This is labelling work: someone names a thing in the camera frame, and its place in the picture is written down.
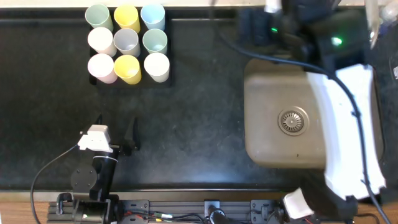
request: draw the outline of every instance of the tray of cups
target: tray of cups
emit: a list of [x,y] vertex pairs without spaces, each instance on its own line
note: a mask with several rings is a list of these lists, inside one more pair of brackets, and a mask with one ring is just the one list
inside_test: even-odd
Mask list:
[[98,88],[167,88],[172,85],[170,25],[160,4],[141,10],[90,6],[89,81]]

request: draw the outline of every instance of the yellow cup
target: yellow cup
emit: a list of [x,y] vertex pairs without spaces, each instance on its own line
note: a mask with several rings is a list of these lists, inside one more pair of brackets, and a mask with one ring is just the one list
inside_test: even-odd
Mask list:
[[137,9],[131,4],[123,4],[114,11],[114,20],[121,28],[130,28],[139,33],[139,17]]
[[138,60],[132,55],[122,55],[114,62],[114,72],[126,83],[133,85],[141,81]]

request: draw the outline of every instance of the black countertop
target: black countertop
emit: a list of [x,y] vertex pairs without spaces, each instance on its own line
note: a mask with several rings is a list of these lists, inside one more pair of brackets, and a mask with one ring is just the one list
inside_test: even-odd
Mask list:
[[[225,47],[208,21],[173,21],[174,84],[99,90],[88,82],[89,27],[69,22],[0,22],[0,189],[28,190],[37,171],[75,145],[100,113],[117,129],[139,118],[142,148],[119,160],[113,191],[142,189],[291,190],[306,170],[268,169],[244,148],[243,70],[249,58]],[[224,32],[232,34],[231,23]],[[397,177],[398,29],[373,51],[381,98],[387,177]],[[66,190],[90,152],[75,150],[42,173],[39,190]]]

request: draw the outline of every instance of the sink basin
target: sink basin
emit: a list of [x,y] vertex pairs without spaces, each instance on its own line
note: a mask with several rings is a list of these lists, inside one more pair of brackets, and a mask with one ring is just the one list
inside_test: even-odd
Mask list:
[[[375,88],[371,94],[380,159],[384,146]],[[255,163],[272,168],[325,168],[322,120],[301,67],[257,59],[246,65],[244,127],[246,150]]]

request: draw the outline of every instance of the wooden floor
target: wooden floor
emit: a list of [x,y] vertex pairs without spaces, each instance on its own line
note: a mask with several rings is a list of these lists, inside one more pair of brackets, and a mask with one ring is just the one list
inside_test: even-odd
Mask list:
[[[48,202],[36,202],[35,208],[37,215],[41,223],[47,221],[47,208]],[[398,203],[393,203],[384,207],[384,211],[387,213],[392,223],[398,223]],[[359,207],[359,213],[373,213],[377,215],[381,221],[381,217],[377,213],[376,209],[369,205],[361,205]],[[30,209],[29,202],[0,202],[0,224],[36,224],[32,216],[32,210]],[[355,218],[355,224],[376,223],[373,218]]]

